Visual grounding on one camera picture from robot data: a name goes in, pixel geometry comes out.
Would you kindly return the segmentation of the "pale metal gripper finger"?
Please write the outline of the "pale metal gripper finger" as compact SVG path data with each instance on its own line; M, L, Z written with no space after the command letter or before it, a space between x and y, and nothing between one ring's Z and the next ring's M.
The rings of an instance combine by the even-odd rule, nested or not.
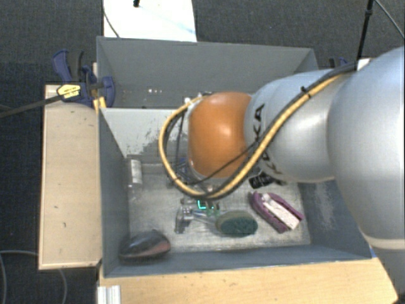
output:
M213 214L208 215L207 212L200 210L194 210L192 214L195 220L213 227L216 225L216 221L218 220L218 216L215 216Z
M175 218L175 233L183 234L185 232L185 229L190 225L193 219L193 209L190 207L181 206L178 209Z

